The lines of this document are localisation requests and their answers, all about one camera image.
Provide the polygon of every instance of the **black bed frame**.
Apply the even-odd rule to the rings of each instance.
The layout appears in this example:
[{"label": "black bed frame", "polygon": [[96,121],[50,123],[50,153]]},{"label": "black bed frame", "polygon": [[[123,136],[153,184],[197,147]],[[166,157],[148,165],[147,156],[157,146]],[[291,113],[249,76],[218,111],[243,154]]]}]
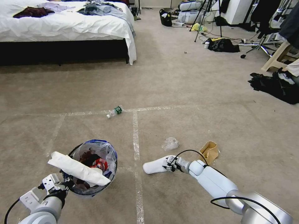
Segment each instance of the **black bed frame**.
[{"label": "black bed frame", "polygon": [[122,40],[83,40],[45,42],[0,42],[0,65],[98,61],[120,59],[129,62],[128,48]]}]

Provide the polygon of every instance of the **plastic water bottle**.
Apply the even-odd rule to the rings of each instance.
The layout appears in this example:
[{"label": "plastic water bottle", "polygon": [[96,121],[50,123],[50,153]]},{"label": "plastic water bottle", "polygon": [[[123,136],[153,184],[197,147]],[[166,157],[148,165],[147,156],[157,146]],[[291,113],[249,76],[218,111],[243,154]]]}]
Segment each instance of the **plastic water bottle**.
[{"label": "plastic water bottle", "polygon": [[112,111],[110,111],[110,114],[107,114],[106,116],[108,118],[111,118],[111,117],[114,117],[114,116],[116,116],[118,114],[121,114],[122,111],[123,111],[123,107],[122,107],[122,105],[119,105],[116,108],[114,108]]},{"label": "plastic water bottle", "polygon": [[209,41],[206,41],[206,42],[205,42],[205,45],[204,45],[204,49],[208,49],[209,45],[210,45],[210,42],[209,42]]}]

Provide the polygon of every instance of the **white paper towel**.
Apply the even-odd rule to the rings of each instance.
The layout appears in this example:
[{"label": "white paper towel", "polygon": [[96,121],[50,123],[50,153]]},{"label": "white paper towel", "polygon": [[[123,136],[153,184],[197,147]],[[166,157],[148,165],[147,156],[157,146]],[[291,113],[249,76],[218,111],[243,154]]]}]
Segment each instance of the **white paper towel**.
[{"label": "white paper towel", "polygon": [[110,182],[108,178],[103,176],[102,170],[99,168],[95,170],[59,152],[53,152],[51,156],[52,159],[48,161],[48,164],[62,169],[69,175],[99,186],[104,186]]}]

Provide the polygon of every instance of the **tripod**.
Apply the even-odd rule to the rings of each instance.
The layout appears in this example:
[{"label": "tripod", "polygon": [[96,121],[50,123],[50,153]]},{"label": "tripod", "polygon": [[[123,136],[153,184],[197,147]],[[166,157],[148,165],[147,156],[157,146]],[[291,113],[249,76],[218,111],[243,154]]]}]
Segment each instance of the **tripod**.
[{"label": "tripod", "polygon": [[[194,20],[194,22],[193,22],[193,24],[192,24],[192,26],[191,26],[191,28],[190,28],[189,31],[191,31],[192,27],[194,26],[195,21],[197,20],[197,18],[198,18],[198,16],[199,16],[200,12],[202,11],[203,6],[205,5],[205,3],[206,3],[206,0],[204,0],[204,2],[202,3],[201,7],[199,8],[198,14],[197,14],[197,16],[196,16],[196,18],[195,18],[195,20]],[[218,0],[218,6],[219,6],[219,17],[221,17],[220,0]],[[197,34],[196,34],[196,37],[195,37],[194,42],[196,42],[196,39],[197,39],[197,37],[198,37],[200,28],[201,28],[201,26],[202,26],[202,22],[203,22],[203,20],[204,20],[204,18],[205,18],[206,12],[207,12],[207,11],[210,12],[210,11],[211,11],[211,8],[212,8],[212,0],[208,0],[208,5],[207,5],[205,11],[203,12],[203,17],[202,17],[202,20],[201,20],[201,22],[200,22],[200,26],[199,26],[199,28],[198,28],[198,31],[197,31]],[[220,37],[222,37],[222,27],[221,27],[221,25],[220,25]]]}]

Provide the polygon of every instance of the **white cloth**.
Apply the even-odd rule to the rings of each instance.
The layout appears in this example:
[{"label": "white cloth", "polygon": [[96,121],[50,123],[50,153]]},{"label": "white cloth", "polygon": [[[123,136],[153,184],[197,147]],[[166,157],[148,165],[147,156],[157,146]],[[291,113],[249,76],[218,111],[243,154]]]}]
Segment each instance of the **white cloth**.
[{"label": "white cloth", "polygon": [[[0,0],[0,42],[8,41],[69,41],[102,40],[125,38],[129,62],[137,59],[135,42],[128,23],[114,16],[85,16],[77,11],[85,2],[55,2],[75,7],[62,12],[51,13],[42,18],[13,18],[26,7],[48,2],[47,0]],[[110,2],[121,8],[127,20],[134,26],[134,17],[129,8],[121,2]]]},{"label": "white cloth", "polygon": [[69,175],[99,186],[104,186],[110,182],[108,178],[103,176],[102,170],[99,168],[95,170],[59,152],[53,152],[51,157],[52,159],[48,161],[48,164],[62,169]]},{"label": "white cloth", "polygon": [[299,59],[295,60],[291,64],[287,65],[286,69],[296,77],[299,77]]}]

